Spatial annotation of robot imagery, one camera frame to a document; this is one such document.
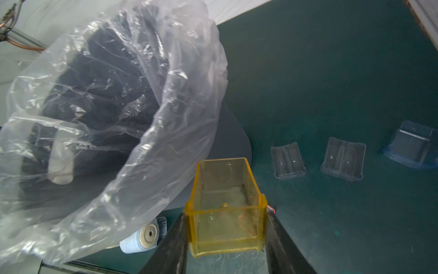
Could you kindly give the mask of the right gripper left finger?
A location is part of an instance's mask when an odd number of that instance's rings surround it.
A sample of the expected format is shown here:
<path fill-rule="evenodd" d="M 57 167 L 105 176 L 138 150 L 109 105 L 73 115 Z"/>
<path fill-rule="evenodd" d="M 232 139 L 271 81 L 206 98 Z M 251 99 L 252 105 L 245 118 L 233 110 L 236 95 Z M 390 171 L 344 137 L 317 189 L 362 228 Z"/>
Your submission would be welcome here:
<path fill-rule="evenodd" d="M 185 274 L 188 236 L 186 215 L 181 213 L 139 274 Z"/>

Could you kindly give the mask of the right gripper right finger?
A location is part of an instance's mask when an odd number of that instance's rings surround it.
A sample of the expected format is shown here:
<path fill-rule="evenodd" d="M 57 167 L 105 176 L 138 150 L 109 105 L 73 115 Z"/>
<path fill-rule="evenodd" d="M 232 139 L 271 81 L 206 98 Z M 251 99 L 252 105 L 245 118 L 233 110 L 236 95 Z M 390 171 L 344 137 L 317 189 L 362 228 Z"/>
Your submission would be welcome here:
<path fill-rule="evenodd" d="M 265 218 L 265 253 L 270 274 L 316 274 L 277 216 Z"/>

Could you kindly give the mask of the light blue pencil sharpener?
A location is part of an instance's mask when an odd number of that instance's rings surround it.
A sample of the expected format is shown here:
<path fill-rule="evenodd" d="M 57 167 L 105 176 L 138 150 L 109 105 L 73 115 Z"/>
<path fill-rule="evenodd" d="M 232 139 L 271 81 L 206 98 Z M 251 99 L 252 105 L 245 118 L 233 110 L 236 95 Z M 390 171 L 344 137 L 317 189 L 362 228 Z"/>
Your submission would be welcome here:
<path fill-rule="evenodd" d="M 155 249 L 167 235 L 166 217 L 158 217 L 151 223 L 122 240 L 119 247 L 126 254 L 146 252 Z"/>

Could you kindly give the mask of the yellow tinted sharpener tray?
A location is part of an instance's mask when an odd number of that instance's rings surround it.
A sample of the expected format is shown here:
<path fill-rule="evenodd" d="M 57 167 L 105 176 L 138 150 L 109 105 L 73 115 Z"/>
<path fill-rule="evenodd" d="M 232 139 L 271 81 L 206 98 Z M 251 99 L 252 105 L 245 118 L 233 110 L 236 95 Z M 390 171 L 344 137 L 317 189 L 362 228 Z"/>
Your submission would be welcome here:
<path fill-rule="evenodd" d="M 184 213 L 195 258 L 265 245 L 268 202 L 246 158 L 200 161 Z"/>

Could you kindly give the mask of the clear sharpener tray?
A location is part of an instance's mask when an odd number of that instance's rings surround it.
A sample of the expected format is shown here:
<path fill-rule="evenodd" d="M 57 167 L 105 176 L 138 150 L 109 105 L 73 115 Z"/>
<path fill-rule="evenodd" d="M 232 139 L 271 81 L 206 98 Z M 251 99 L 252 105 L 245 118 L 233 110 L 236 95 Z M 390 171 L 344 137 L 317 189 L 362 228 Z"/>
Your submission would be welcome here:
<path fill-rule="evenodd" d="M 307 169 L 304 165 L 298 143 L 270 149 L 274 165 L 274 176 L 278 180 L 304 177 Z"/>
<path fill-rule="evenodd" d="M 363 179 L 366 145 L 330 137 L 321 165 L 327 175 L 357 182 Z"/>

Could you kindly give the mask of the blue tinted sharpener tray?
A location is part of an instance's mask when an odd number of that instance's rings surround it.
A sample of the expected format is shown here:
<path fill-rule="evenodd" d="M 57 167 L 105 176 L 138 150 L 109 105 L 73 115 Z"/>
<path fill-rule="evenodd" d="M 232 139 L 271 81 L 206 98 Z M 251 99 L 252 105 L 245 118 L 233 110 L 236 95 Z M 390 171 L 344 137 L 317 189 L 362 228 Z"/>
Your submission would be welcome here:
<path fill-rule="evenodd" d="M 413 121 L 404 121 L 383 155 L 416 170 L 438 167 L 438 130 Z"/>

